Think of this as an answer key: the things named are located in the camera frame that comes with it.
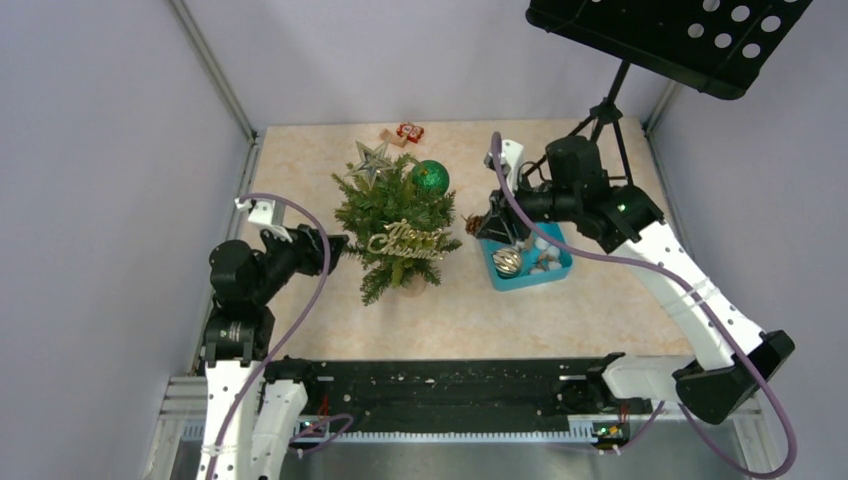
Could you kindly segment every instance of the gray wall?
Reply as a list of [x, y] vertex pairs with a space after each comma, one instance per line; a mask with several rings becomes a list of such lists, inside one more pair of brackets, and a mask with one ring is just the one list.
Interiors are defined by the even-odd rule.
[[2, 478], [141, 476], [245, 154], [165, 1], [0, 2]]
[[[618, 61], [524, 20], [526, 0], [189, 0], [253, 122], [577, 118]], [[633, 68], [625, 115], [665, 81]]]
[[[796, 353], [772, 384], [800, 439], [792, 478], [845, 478], [848, 3], [816, 0], [734, 102], [684, 89], [656, 133], [697, 260]], [[783, 434], [772, 422], [772, 434]]]

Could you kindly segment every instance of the blue bin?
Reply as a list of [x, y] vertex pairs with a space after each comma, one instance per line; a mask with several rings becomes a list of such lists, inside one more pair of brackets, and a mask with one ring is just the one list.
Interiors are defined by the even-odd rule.
[[[562, 230], [556, 223], [537, 223], [536, 226], [541, 228], [543, 232], [553, 238], [566, 243], [565, 237], [562, 235]], [[535, 239], [535, 237], [535, 234], [533, 234], [527, 239], [527, 241], [530, 242]], [[560, 250], [559, 262], [562, 264], [562, 268], [537, 273], [535, 275], [528, 275], [527, 272], [536, 266], [536, 260], [542, 253], [536, 247], [533, 247], [530, 250], [521, 252], [523, 268], [521, 269], [521, 274], [519, 276], [515, 278], [501, 278], [498, 276], [498, 271], [495, 268], [495, 262], [492, 261], [492, 254], [507, 245], [487, 239], [480, 240], [480, 245], [483, 247], [483, 262], [486, 263], [486, 270], [489, 271], [489, 278], [492, 280], [492, 286], [499, 292], [506, 292], [517, 288], [530, 287], [533, 285], [540, 285], [542, 283], [553, 282], [555, 280], [561, 280], [568, 276], [568, 272], [571, 271], [571, 265], [574, 263], [570, 253]]]

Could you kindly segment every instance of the star ornament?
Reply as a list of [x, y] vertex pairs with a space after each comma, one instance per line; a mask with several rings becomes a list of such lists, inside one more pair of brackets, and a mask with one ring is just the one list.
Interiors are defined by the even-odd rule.
[[378, 175], [397, 167], [392, 165], [386, 155], [389, 142], [383, 142], [379, 147], [371, 149], [360, 142], [356, 142], [356, 150], [359, 151], [359, 164], [353, 167], [345, 176], [362, 177], [368, 188], [374, 186]]

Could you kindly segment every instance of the green glitter ball ornament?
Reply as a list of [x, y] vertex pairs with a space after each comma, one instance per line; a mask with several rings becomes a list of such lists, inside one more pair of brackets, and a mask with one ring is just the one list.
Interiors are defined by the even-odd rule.
[[435, 160], [424, 160], [412, 167], [412, 183], [425, 190], [444, 195], [450, 186], [450, 175], [444, 165]]

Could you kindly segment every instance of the gold merry christmas sign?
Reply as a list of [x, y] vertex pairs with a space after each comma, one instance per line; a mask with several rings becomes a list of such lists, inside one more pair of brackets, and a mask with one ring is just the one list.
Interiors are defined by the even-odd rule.
[[442, 236], [442, 229], [432, 232], [414, 230], [406, 219], [385, 226], [388, 233], [376, 233], [368, 239], [368, 251], [383, 255], [396, 255], [407, 258], [426, 258], [442, 260], [442, 254], [436, 249]]

